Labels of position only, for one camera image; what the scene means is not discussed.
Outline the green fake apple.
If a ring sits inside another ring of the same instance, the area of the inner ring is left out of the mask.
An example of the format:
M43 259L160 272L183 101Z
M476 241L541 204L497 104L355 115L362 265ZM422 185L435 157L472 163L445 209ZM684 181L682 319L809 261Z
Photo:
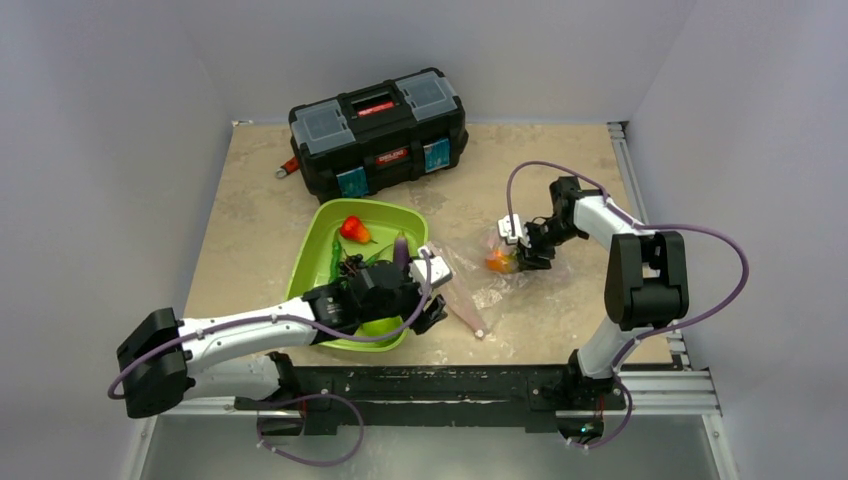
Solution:
M362 324L361 330L365 336L376 337L391 333L402 324L403 320L399 317L384 318Z

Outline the orange green fake mango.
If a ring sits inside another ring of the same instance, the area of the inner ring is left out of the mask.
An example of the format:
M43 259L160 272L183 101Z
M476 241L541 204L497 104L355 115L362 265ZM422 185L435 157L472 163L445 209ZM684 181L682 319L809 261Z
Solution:
M484 263L489 270L500 274L512 274L520 270L516 251L509 245L491 250Z

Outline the purple fake eggplant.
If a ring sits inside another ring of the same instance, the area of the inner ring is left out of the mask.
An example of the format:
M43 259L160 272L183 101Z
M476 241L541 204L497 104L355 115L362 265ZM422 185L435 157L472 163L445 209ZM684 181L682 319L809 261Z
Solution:
M399 230L393 241L393 263L398 267L406 267L410 258L408 238L403 230Z

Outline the black fake grapes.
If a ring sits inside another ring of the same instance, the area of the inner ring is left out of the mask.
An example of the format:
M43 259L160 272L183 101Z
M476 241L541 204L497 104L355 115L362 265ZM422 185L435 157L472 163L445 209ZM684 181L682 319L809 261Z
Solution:
M361 254L346 256L337 263L337 277L352 278L366 267L367 263Z

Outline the clear zip top bag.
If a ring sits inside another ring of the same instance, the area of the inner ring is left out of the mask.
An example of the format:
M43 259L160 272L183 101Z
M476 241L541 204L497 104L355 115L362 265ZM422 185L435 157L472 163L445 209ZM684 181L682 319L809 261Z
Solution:
M507 246L495 226L435 236L427 246L453 271L453 279L438 289L450 316L462 322L476 340L493 334L509 315L546 318L575 308L573 269L567 262L550 270L512 274L496 273L485 266L491 250Z

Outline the green plastic tray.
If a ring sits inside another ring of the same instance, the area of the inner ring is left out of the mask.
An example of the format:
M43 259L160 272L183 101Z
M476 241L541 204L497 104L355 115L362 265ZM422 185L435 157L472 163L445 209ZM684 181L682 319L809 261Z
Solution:
M359 217L372 234L374 243L357 244L339 235L339 227L348 216ZM393 248L380 260L360 270L352 278L330 279L331 244L338 237L346 256L361 254L365 261L392 244L403 230L410 247L406 267L393 263ZM416 211L395 204L337 199L323 204L314 215L301 244L285 297L305 298L320 323L330 333L317 331L313 345L347 351L384 352L398 346L409 331L404 322L395 331L369 337L361 325L370 321L399 317L400 290L410 280L411 261L428 238L426 220Z

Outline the red fake food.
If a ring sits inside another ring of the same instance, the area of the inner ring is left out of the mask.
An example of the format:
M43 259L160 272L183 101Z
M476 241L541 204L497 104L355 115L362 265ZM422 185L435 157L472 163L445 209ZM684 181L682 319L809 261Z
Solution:
M372 234L357 216L348 216L339 227L339 235L357 244L374 243Z

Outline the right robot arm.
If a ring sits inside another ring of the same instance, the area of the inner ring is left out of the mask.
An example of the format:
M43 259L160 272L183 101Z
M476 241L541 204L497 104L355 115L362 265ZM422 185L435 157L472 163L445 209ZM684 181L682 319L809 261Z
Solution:
M618 367L649 334L683 318L689 309L684 239L651 229L622 212L600 189L585 190L574 176L549 186L552 213L541 222L508 213L501 238L515 247L519 270L548 270L563 243L594 240L608 253L606 315L592 337L570 356L561 381L564 399L584 407L608 392Z

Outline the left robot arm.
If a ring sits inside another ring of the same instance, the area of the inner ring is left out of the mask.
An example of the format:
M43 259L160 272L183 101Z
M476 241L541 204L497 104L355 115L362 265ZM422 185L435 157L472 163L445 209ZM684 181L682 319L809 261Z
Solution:
M298 382L272 351L334 340L378 343L407 329L421 335L443 319L445 301L434 291L452 277L442 257L419 256L403 268L379 261L257 310L178 318L170 307L157 309L118 346L119 373L107 396L123 401L133 419L204 397L287 408Z

